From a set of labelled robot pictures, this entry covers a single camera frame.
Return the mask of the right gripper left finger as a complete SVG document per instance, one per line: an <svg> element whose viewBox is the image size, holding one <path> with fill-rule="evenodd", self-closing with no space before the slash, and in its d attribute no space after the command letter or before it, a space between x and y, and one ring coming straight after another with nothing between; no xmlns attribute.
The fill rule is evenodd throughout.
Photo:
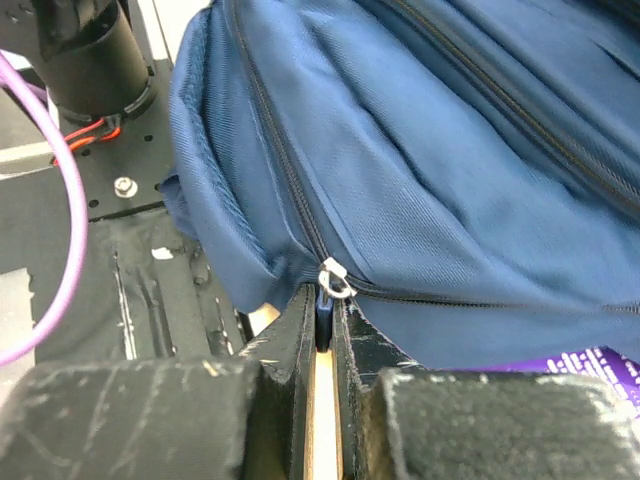
<svg viewBox="0 0 640 480"><path fill-rule="evenodd" d="M5 479L301 479L316 292L231 357L44 363L1 412Z"/></svg>

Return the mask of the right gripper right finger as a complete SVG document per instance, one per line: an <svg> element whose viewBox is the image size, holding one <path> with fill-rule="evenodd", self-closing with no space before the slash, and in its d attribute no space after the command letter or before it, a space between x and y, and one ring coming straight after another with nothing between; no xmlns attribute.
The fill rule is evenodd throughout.
<svg viewBox="0 0 640 480"><path fill-rule="evenodd" d="M429 370L345 302L333 327L347 479L639 475L639 423L599 379Z"/></svg>

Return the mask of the purple paperback book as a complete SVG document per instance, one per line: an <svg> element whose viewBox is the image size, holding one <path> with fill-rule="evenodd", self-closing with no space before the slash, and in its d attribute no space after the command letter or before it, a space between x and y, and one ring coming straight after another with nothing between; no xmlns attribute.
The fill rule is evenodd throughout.
<svg viewBox="0 0 640 480"><path fill-rule="evenodd" d="M527 362L489 368L499 372L577 374L599 378L607 383L639 417L639 364L607 347L597 347Z"/></svg>

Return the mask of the navy blue student backpack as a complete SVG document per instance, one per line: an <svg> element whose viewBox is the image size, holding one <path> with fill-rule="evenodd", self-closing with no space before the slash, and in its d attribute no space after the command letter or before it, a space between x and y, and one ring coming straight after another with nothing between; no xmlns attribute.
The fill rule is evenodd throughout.
<svg viewBox="0 0 640 480"><path fill-rule="evenodd" d="M431 368L639 356L635 1L214 1L161 191L232 304L305 283Z"/></svg>

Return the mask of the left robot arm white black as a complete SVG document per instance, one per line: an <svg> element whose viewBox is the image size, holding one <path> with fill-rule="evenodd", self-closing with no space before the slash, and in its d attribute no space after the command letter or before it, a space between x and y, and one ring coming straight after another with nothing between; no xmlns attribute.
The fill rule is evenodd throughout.
<svg viewBox="0 0 640 480"><path fill-rule="evenodd" d="M3 1L1 49L26 58L76 124L136 118L156 96L119 1Z"/></svg>

